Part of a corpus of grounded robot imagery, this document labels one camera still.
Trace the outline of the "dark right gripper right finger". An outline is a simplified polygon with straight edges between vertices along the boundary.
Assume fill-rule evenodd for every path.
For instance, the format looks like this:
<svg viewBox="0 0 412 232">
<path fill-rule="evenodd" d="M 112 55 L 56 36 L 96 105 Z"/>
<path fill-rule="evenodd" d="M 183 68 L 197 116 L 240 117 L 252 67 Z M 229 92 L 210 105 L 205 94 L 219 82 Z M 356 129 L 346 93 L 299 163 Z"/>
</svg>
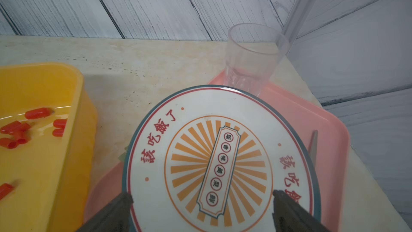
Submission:
<svg viewBox="0 0 412 232">
<path fill-rule="evenodd" d="M 274 190 L 273 220 L 277 232 L 329 232 L 284 191 Z"/>
</svg>

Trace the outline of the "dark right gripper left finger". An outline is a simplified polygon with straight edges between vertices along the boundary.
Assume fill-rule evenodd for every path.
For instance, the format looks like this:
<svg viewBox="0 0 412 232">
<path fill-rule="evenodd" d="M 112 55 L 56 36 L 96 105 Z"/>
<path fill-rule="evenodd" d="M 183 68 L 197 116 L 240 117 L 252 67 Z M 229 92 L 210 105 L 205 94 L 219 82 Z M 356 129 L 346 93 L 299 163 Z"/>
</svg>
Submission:
<svg viewBox="0 0 412 232">
<path fill-rule="evenodd" d="M 132 196 L 122 192 L 83 224 L 77 232 L 128 232 Z"/>
</svg>

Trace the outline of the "yellow plastic storage box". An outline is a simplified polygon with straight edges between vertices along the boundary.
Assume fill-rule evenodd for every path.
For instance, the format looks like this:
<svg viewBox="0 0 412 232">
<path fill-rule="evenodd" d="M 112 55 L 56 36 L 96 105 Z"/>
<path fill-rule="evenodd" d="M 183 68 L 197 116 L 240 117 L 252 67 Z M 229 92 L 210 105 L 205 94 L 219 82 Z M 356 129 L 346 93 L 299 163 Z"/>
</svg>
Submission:
<svg viewBox="0 0 412 232">
<path fill-rule="evenodd" d="M 27 122 L 29 110 L 53 113 L 30 120 L 30 140 L 1 148 L 1 183 L 14 190 L 1 200 L 3 232 L 74 232 L 83 223 L 98 114 L 82 73 L 63 63 L 1 68 L 1 125 Z M 62 137 L 54 120 L 67 119 Z"/>
</svg>

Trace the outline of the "red sleeve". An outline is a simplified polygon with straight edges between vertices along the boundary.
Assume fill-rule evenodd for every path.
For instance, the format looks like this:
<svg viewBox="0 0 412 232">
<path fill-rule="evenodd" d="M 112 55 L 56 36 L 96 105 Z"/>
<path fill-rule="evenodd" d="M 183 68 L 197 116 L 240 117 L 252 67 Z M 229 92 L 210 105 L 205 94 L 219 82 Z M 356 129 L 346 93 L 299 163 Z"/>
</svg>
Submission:
<svg viewBox="0 0 412 232">
<path fill-rule="evenodd" d="M 16 133 L 25 133 L 31 128 L 31 125 L 24 122 L 21 123 L 20 121 L 11 122 L 3 127 L 1 127 L 2 134 L 9 134 L 13 135 Z"/>
<path fill-rule="evenodd" d="M 0 138 L 0 146 L 6 149 L 15 149 L 18 146 L 18 144 L 16 141 L 10 138 L 3 137 L 3 138 Z"/>
<path fill-rule="evenodd" d="M 0 186 L 0 200 L 5 198 L 9 193 L 14 190 L 14 186 L 8 183 L 4 183 Z"/>
<path fill-rule="evenodd" d="M 16 144 L 23 145 L 29 142 L 30 138 L 25 132 L 17 131 L 13 134 Z"/>
<path fill-rule="evenodd" d="M 55 136 L 55 137 L 62 137 L 63 134 L 64 134 L 64 129 L 63 128 L 54 129 L 53 132 L 52 132 L 52 135 Z"/>
<path fill-rule="evenodd" d="M 24 116 L 28 120 L 34 120 L 34 119 L 46 118 L 50 116 L 52 113 L 53 113 L 53 110 L 51 110 L 50 108 L 41 107 L 41 108 L 27 111 L 24 114 Z"/>
<path fill-rule="evenodd" d="M 57 119 L 54 120 L 53 126 L 58 129 L 65 129 L 67 124 L 67 119 Z"/>
</svg>

